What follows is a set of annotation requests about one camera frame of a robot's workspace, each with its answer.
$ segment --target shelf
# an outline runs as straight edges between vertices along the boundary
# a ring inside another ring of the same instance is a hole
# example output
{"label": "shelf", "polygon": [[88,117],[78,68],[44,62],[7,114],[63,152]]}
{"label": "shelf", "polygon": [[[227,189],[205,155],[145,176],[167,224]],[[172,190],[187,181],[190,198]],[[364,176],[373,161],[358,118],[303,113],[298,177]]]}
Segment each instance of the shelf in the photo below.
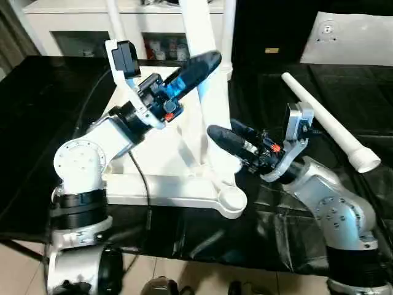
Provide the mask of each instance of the shelf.
{"label": "shelf", "polygon": [[[118,0],[119,11],[123,14],[180,14],[178,6],[165,2],[141,6],[141,0]],[[210,13],[222,14],[225,0],[213,0]],[[23,9],[25,14],[101,14],[106,13],[104,0],[37,0]]]}

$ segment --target black table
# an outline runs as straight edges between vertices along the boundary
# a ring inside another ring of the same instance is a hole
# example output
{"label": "black table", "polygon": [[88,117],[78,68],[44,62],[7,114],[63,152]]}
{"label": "black table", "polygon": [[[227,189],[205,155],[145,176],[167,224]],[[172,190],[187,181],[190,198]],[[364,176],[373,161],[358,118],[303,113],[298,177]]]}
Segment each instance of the black table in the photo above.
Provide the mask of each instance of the black table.
{"label": "black table", "polygon": [[[4,167],[0,239],[47,242],[45,225],[57,148],[70,139],[79,109],[106,60],[29,57],[0,83],[0,151]],[[296,101],[281,81],[289,71],[361,142],[383,160],[359,175],[329,136],[313,138],[304,154],[333,169],[350,190],[367,198],[379,216],[376,231],[390,268],[393,230],[393,69],[382,66],[287,65],[236,68],[229,83],[230,108],[252,127],[281,134],[286,103]],[[98,118],[114,90],[111,75],[100,83],[84,114]],[[240,171],[236,181],[248,206],[238,219],[197,208],[154,207],[152,229],[122,242],[125,251],[243,267],[326,275],[321,232],[309,211],[279,184]],[[114,226],[145,224],[143,206],[111,205]]]}

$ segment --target white plastic pipe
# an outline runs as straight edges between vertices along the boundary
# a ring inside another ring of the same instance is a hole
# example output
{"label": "white plastic pipe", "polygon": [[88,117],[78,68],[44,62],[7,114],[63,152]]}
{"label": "white plastic pipe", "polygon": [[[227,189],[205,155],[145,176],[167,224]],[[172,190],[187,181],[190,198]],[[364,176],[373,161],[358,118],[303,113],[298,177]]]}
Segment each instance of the white plastic pipe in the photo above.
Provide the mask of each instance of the white plastic pipe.
{"label": "white plastic pipe", "polygon": [[117,41],[126,40],[125,31],[120,19],[119,8],[117,7],[116,0],[106,0],[106,8],[108,11],[109,19],[112,24],[113,33]]}
{"label": "white plastic pipe", "polygon": [[[180,0],[183,23],[191,56],[216,50],[207,0]],[[206,126],[216,124],[231,128],[228,84],[221,67],[198,86],[203,120]],[[240,161],[218,147],[208,137],[207,156],[213,170],[221,179],[234,183],[233,176],[241,167]]]}
{"label": "white plastic pipe", "polygon": [[224,22],[222,24],[222,69],[230,80],[232,76],[232,44],[233,31],[235,29],[236,0],[225,0]]}
{"label": "white plastic pipe", "polygon": [[349,163],[359,173],[373,170],[381,163],[381,159],[371,149],[363,146],[294,77],[289,73],[284,73],[281,77],[301,101],[313,107],[315,118],[347,154]]}

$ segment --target cable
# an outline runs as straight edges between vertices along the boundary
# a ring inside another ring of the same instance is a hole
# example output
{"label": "cable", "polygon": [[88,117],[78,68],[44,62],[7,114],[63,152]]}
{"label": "cable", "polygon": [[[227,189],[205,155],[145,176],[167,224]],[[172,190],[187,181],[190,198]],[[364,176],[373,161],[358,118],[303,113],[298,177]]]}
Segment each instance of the cable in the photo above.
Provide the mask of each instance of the cable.
{"label": "cable", "polygon": [[134,266],[134,264],[138,260],[138,258],[139,258],[139,255],[134,256],[133,260],[130,262],[130,264],[128,265],[128,267],[124,271],[124,275],[123,275],[124,277],[131,270],[131,268]]}
{"label": "cable", "polygon": [[145,185],[145,190],[146,190],[146,199],[147,199],[147,217],[146,217],[146,229],[150,230],[151,224],[152,224],[152,205],[150,202],[150,192],[149,192],[149,186],[147,185],[147,180],[146,177],[144,176],[141,167],[138,165],[137,161],[134,158],[134,155],[132,154],[131,151],[128,151],[128,155],[130,156],[131,160],[134,162],[134,165],[141,175],[141,178],[143,180],[143,183]]}
{"label": "cable", "polygon": [[85,113],[86,107],[90,101],[90,98],[93,96],[94,91],[96,90],[96,88],[99,86],[99,84],[101,83],[101,81],[106,77],[106,75],[108,73],[111,72],[111,69],[107,69],[105,72],[102,73],[102,75],[100,75],[100,77],[96,80],[94,86],[91,88],[90,92],[88,93],[86,100],[84,102],[84,104],[82,105],[80,111],[79,111],[79,115],[78,115],[78,119],[76,120],[75,123],[75,127],[74,127],[74,133],[72,134],[72,138],[76,138],[79,136],[79,130],[81,128],[82,125],[82,118],[83,115]]}

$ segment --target gray robotic arm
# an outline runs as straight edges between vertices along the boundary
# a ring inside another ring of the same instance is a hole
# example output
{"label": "gray robotic arm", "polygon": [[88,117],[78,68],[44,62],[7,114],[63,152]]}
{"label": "gray robotic arm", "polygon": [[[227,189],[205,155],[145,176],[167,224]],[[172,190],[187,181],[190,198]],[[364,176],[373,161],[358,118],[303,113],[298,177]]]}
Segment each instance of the gray robotic arm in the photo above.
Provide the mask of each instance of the gray robotic arm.
{"label": "gray robotic arm", "polygon": [[258,173],[266,182],[279,181],[312,212],[326,242],[330,271],[327,284],[332,294],[392,294],[378,263],[372,206],[312,158],[295,160],[308,138],[317,133],[312,121],[309,104],[288,105],[281,145],[274,143],[267,132],[257,132],[236,120],[232,121],[235,132],[210,126],[208,134],[222,149],[239,157],[251,173]]}

